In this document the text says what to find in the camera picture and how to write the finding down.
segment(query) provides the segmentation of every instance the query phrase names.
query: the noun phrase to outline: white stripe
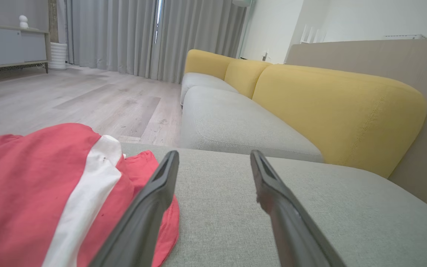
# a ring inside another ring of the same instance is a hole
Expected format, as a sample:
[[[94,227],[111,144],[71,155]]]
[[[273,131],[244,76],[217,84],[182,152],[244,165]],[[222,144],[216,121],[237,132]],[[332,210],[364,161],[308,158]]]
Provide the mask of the white stripe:
[[[120,142],[104,135],[92,147],[85,169],[70,194],[42,267],[75,267],[77,254],[105,199],[121,177],[116,164]]]

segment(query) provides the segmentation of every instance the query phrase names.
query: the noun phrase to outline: white figurine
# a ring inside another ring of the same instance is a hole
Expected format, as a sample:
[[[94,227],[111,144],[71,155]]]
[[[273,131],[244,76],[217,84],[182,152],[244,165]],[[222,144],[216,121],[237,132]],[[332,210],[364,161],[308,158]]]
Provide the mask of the white figurine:
[[[19,16],[19,27],[27,29],[29,25],[27,24],[27,17],[24,15]]]

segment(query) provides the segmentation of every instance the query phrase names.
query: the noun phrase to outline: cabinet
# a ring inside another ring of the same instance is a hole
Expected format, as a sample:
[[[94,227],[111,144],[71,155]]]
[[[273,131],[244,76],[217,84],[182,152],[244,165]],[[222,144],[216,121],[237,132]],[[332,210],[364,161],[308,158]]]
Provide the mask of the cabinet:
[[[0,26],[0,67],[45,64],[50,60],[49,33]]]

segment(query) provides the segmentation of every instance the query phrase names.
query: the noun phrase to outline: white vase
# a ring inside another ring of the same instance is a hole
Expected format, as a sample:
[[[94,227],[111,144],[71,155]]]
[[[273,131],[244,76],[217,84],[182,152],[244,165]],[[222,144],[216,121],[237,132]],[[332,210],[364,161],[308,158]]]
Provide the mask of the white vase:
[[[49,61],[50,69],[66,69],[67,44],[50,43],[50,55],[52,60]]]

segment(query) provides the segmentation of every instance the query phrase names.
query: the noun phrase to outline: white wall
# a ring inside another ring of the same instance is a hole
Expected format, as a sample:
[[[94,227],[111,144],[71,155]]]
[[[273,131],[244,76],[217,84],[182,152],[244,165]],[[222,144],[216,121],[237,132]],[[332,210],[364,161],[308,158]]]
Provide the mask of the white wall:
[[[241,56],[261,60],[269,49],[271,63],[284,63],[303,0],[256,0]]]
[[[289,49],[292,45],[299,44],[304,32],[304,27],[313,27],[315,30],[323,30],[325,16],[329,11],[331,0],[304,0],[299,14],[298,22],[296,23],[293,36],[289,43]]]
[[[49,30],[47,0],[0,0],[0,25],[19,27],[19,16],[25,15],[29,27]]]
[[[324,27],[325,42],[427,37],[427,0],[331,0]]]

